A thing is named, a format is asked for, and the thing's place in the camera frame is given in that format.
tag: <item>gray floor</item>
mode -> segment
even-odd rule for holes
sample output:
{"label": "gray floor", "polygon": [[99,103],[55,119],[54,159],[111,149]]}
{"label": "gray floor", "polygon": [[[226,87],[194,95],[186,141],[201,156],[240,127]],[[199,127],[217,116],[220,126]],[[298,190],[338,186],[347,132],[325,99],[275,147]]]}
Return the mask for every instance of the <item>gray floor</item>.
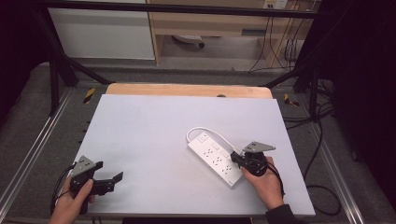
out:
{"label": "gray floor", "polygon": [[[176,40],[167,37],[163,60],[158,66],[152,65],[152,62],[127,62],[117,66],[114,66],[113,62],[108,62],[108,64],[101,63],[101,66],[95,66],[92,70],[118,82],[247,86],[264,84],[286,72],[285,69],[276,69],[246,73],[245,71],[250,69],[259,55],[260,47],[257,40],[250,38],[208,37],[205,38],[205,47],[199,49],[197,46],[177,43]],[[261,60],[257,68],[265,66],[265,61]],[[45,223],[50,216],[50,195],[56,179],[62,170],[73,162],[78,152],[79,141],[84,137],[83,130],[89,128],[87,121],[92,118],[100,95],[106,91],[106,86],[97,85],[82,74],[78,76],[81,78],[80,85],[73,89],[63,115],[43,147],[14,204],[10,207],[7,219],[25,217],[30,218],[29,222],[44,220]],[[37,67],[32,72],[21,99],[0,126],[1,194],[6,190],[48,118],[49,81],[48,67]],[[290,79],[280,87],[273,88],[273,95],[278,100],[284,117],[305,117],[300,106],[284,104],[284,93],[295,97],[291,89],[293,82],[294,80]],[[96,86],[95,94],[90,103],[84,105],[82,101],[91,85]],[[352,160],[351,151],[337,120],[333,117],[324,119],[323,132],[366,223],[396,223],[394,210],[389,206],[366,165]],[[317,146],[317,141],[309,125],[291,129],[289,135],[303,172]],[[315,159],[306,182],[333,189],[332,180],[320,155]],[[312,190],[311,199],[315,205],[326,211],[335,209],[334,200],[327,192]],[[315,217],[304,219],[312,223],[348,223],[344,211],[335,217],[318,213]],[[264,220],[256,219],[256,222],[261,223]]]}

